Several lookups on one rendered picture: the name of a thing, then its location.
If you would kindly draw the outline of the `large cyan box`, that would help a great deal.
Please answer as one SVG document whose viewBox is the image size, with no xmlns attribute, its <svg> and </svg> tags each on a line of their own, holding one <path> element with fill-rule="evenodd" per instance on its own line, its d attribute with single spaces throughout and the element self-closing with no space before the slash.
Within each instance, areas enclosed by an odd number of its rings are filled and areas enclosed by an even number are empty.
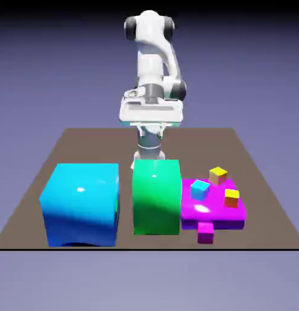
<svg viewBox="0 0 299 311">
<path fill-rule="evenodd" d="M 115 246 L 119 193 L 116 163 L 57 164 L 39 197 L 49 246 Z"/>
</svg>

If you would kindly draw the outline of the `large green box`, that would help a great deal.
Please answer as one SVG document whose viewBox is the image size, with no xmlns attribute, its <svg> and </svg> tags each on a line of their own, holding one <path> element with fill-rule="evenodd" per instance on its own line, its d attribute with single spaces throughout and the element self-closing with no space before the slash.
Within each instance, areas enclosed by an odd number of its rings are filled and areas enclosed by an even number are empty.
<svg viewBox="0 0 299 311">
<path fill-rule="evenodd" d="M 182 176 L 178 160 L 136 160 L 132 174 L 135 235 L 178 235 Z"/>
</svg>

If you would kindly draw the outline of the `large magenta box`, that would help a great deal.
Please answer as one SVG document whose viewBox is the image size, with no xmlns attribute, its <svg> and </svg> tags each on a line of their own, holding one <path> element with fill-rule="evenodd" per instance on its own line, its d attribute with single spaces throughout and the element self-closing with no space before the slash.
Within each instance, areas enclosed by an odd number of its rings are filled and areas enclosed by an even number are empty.
<svg viewBox="0 0 299 311">
<path fill-rule="evenodd" d="M 200 222 L 211 222 L 215 230 L 241 230 L 246 221 L 246 208 L 242 200 L 238 200 L 236 208 L 224 205 L 225 189 L 235 190 L 231 178 L 222 185 L 210 185 L 209 193 L 203 201 L 190 196 L 193 179 L 182 180 L 181 217 L 183 229 L 197 229 Z"/>
</svg>

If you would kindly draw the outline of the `small yellow cube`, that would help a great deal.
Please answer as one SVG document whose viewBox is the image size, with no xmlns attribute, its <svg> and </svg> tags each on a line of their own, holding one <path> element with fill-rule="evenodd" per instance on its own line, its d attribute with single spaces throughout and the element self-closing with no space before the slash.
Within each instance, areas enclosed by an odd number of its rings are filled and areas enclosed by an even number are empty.
<svg viewBox="0 0 299 311">
<path fill-rule="evenodd" d="M 229 208 L 237 208 L 240 194 L 238 190 L 225 189 L 224 206 Z"/>
<path fill-rule="evenodd" d="M 208 180 L 214 185 L 221 185 L 227 179 L 227 171 L 219 166 L 209 170 Z"/>
</svg>

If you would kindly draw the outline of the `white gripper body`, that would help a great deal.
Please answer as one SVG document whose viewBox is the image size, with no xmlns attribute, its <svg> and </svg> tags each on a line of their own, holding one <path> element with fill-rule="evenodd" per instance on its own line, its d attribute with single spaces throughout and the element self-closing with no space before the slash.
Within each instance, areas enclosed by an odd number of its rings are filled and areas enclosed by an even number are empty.
<svg viewBox="0 0 299 311">
<path fill-rule="evenodd" d="M 163 100 L 158 103 L 145 103 L 143 97 L 123 97 L 120 103 L 119 120 L 126 125 L 160 124 L 178 126 L 184 119 L 183 102 Z"/>
</svg>

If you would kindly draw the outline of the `small cyan cube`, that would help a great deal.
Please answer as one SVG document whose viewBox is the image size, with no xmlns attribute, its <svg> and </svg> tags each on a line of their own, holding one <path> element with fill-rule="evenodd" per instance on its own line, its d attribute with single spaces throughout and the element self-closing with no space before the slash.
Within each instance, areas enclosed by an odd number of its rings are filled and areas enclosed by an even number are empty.
<svg viewBox="0 0 299 311">
<path fill-rule="evenodd" d="M 190 197 L 194 200 L 203 201 L 209 193 L 210 184 L 202 180 L 196 179 L 190 185 Z"/>
</svg>

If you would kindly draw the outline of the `small magenta cube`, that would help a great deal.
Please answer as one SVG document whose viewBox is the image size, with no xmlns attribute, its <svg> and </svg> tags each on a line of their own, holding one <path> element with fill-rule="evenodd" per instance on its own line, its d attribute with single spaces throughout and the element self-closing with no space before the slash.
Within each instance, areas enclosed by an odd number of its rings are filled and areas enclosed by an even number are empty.
<svg viewBox="0 0 299 311">
<path fill-rule="evenodd" d="M 214 237 L 214 225 L 212 222 L 199 222 L 198 223 L 198 243 L 199 244 L 212 244 Z"/>
</svg>

